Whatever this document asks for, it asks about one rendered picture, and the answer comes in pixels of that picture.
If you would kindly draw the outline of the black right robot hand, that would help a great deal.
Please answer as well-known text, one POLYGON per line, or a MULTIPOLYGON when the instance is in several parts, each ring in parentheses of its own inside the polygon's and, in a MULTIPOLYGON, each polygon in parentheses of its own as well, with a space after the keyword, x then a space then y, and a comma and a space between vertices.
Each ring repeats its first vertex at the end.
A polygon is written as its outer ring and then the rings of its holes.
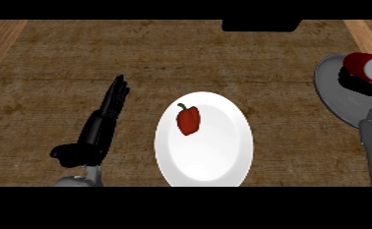
POLYGON ((352 76, 344 67, 340 68, 338 83, 352 91, 356 91, 366 96, 372 96, 372 84, 361 78, 352 76))

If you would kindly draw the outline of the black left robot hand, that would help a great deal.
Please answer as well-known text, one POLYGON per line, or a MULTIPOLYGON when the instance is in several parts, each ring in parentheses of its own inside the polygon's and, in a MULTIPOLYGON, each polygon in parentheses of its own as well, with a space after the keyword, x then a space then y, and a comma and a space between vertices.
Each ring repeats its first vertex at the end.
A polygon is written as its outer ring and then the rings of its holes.
POLYGON ((130 93, 124 76, 117 76, 110 86, 101 108, 92 112, 77 143, 56 146, 49 156, 56 158, 62 167, 96 166, 107 157, 117 120, 123 112, 130 93))

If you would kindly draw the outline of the red can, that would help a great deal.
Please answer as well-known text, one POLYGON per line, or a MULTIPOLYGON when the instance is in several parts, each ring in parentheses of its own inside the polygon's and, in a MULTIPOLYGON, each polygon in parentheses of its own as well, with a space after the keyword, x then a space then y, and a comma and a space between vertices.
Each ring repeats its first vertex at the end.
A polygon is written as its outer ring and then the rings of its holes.
POLYGON ((366 82, 372 82, 372 78, 365 74, 365 65, 372 60, 372 54, 353 52, 343 59, 343 67, 349 74, 361 78, 366 82))

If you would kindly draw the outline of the grey round plate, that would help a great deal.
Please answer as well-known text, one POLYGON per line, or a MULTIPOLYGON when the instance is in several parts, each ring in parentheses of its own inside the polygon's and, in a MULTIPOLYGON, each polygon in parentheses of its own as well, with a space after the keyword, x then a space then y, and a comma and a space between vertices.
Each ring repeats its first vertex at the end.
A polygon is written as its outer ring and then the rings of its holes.
POLYGON ((332 54, 318 64, 315 88, 330 112, 346 124, 359 128, 359 122, 366 118, 372 109, 372 96, 344 88, 338 83, 344 57, 344 54, 332 54))

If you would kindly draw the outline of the white oval plate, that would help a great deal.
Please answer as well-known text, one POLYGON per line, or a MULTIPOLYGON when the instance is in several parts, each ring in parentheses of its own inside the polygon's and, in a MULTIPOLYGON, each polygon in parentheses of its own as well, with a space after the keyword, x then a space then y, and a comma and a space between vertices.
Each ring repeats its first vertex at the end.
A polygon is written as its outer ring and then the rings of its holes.
POLYGON ((158 120, 154 151, 172 187, 238 187, 253 161, 253 133, 245 116, 222 95, 197 91, 176 99, 158 120), (179 103, 201 114, 200 131, 185 136, 176 116, 179 103))

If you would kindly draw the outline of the red bell pepper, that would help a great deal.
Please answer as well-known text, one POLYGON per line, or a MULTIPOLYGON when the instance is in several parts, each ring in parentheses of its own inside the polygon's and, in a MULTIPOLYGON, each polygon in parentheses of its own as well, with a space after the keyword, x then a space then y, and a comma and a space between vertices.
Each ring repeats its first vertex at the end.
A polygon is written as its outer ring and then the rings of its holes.
POLYGON ((179 112, 176 117, 177 128, 182 134, 185 136, 189 136, 200 131, 200 125, 201 125, 200 109, 195 106, 188 108, 183 103, 179 103, 177 106, 182 108, 182 111, 179 112))

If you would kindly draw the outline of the black appliance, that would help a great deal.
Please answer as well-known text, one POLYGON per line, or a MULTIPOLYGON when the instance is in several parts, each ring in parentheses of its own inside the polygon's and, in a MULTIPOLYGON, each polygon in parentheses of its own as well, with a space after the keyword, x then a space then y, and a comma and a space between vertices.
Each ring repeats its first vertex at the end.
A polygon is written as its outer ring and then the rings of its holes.
POLYGON ((223 31, 273 31, 291 32, 300 20, 223 20, 223 31))

